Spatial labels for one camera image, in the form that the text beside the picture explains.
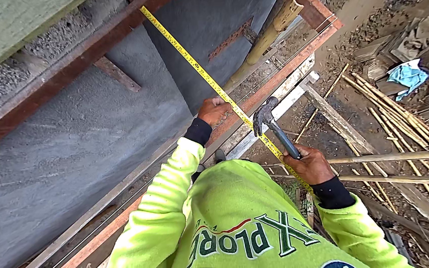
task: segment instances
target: tape measure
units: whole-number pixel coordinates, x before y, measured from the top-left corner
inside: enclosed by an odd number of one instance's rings
[[[253,122],[249,119],[247,114],[243,112],[243,110],[234,102],[234,100],[231,99],[226,92],[218,85],[218,83],[196,62],[196,60],[183,48],[182,45],[163,27],[163,25],[146,9],[145,6],[142,6],[140,8],[140,11],[147,17],[147,19],[160,31],[160,33],[163,34],[163,36],[180,52],[180,54],[185,58],[186,61],[188,61],[191,66],[203,77],[203,79],[218,93],[218,95],[225,101],[229,102],[231,106],[233,107],[233,111],[246,123],[249,128],[253,129]],[[266,137],[265,134],[263,134],[259,139],[269,148],[269,150],[279,159],[279,157],[282,155],[282,152],[277,149],[277,147],[274,145],[274,143],[271,142],[271,140]],[[308,185],[305,181],[303,181],[299,175],[297,175],[290,166],[284,164],[286,169],[289,171],[290,174],[294,175],[299,182],[306,188],[306,190],[309,193],[313,193],[312,188],[310,185]]]

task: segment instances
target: person's right hand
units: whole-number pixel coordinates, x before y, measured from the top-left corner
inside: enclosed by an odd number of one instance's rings
[[[302,158],[295,160],[287,151],[284,151],[281,160],[293,168],[301,179],[310,185],[317,185],[334,177],[329,163],[318,149],[300,144],[294,144],[294,147],[299,150]]]

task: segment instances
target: hand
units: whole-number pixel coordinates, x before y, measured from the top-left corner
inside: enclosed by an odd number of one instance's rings
[[[233,113],[233,107],[220,97],[206,99],[198,111],[198,118],[205,121],[211,127],[221,123],[226,119],[225,113]]]
[[[293,168],[301,179],[310,185],[317,185],[334,177],[329,163],[318,149],[300,144],[294,144],[294,147],[299,150],[302,158],[295,160],[287,151],[284,151],[281,160]]]

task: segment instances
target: hammer head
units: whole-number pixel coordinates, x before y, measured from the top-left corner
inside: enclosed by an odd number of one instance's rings
[[[272,109],[277,105],[279,100],[276,97],[269,97],[266,100],[266,104],[261,105],[255,112],[253,116],[253,130],[254,136],[259,137],[263,135],[263,123],[269,125],[269,123],[274,119],[272,114]]]

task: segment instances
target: hammer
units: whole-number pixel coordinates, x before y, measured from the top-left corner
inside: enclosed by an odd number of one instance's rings
[[[265,105],[261,105],[255,112],[253,116],[253,130],[254,136],[259,137],[263,135],[262,125],[263,123],[274,132],[276,137],[281,141],[282,145],[289,152],[289,155],[294,159],[301,159],[301,154],[299,151],[292,145],[289,141],[289,138],[286,136],[281,127],[274,120],[272,109],[277,105],[279,100],[276,97],[269,97],[266,100]]]

